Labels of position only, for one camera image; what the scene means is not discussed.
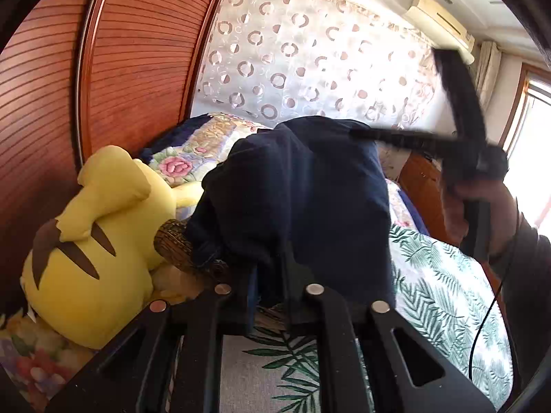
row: person's arm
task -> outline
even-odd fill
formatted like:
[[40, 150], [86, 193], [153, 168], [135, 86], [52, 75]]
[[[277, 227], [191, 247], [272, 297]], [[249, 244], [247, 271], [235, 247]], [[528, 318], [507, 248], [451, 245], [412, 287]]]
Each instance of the person's arm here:
[[551, 245], [517, 212], [506, 186], [493, 181], [443, 188], [444, 220], [454, 240], [460, 242], [468, 231], [463, 200], [476, 199], [490, 202], [490, 266], [503, 281], [513, 352], [525, 387], [551, 345]]

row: stuffed animal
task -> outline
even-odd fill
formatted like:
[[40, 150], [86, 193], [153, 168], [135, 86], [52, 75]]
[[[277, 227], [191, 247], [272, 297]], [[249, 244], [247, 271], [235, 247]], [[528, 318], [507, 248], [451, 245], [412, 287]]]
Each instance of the stuffed animal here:
[[[203, 190], [200, 182], [170, 188], [117, 146], [93, 154], [78, 183], [81, 191], [35, 235], [21, 286], [61, 335], [100, 349], [152, 294], [149, 272], [164, 261], [153, 247], [157, 230], [177, 207], [197, 204]], [[199, 280], [189, 284], [200, 292]]]

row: floral bedding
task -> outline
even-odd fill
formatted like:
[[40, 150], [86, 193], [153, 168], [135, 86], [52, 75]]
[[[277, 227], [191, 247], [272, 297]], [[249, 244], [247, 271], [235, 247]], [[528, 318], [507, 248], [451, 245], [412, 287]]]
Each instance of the floral bedding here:
[[[232, 115], [208, 116], [180, 144], [151, 151], [147, 164], [170, 186], [202, 180], [225, 160], [239, 138], [263, 128]], [[399, 186], [390, 180], [387, 186], [397, 310], [466, 375], [473, 338], [493, 298], [491, 287], [476, 261], [421, 234]], [[183, 209], [177, 215], [183, 219], [191, 212]], [[12, 317], [0, 330], [0, 364], [37, 411], [44, 410], [92, 355], [29, 316]], [[512, 378], [508, 336], [495, 305], [477, 341], [473, 382], [498, 409], [511, 392]], [[318, 410], [318, 356], [313, 338], [258, 327], [252, 337], [224, 340], [221, 412]]]

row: sliding closet door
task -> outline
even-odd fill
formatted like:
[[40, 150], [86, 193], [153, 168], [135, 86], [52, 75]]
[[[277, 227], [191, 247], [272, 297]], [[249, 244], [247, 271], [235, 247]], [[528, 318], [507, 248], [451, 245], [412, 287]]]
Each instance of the sliding closet door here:
[[95, 5], [82, 57], [84, 159], [107, 144], [136, 153], [177, 124], [216, 1], [96, 0]]
[[76, 192], [74, 52], [88, 0], [41, 0], [0, 54], [0, 297]]

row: hand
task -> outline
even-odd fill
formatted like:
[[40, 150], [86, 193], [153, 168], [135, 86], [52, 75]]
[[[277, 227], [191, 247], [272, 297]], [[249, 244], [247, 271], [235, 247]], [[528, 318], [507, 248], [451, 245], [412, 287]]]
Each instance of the hand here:
[[440, 186], [444, 210], [444, 224], [450, 238], [457, 243], [467, 235], [469, 224], [465, 220], [464, 200], [490, 202], [490, 256], [500, 253], [516, 232], [516, 201], [503, 182], [474, 180], [454, 186]]

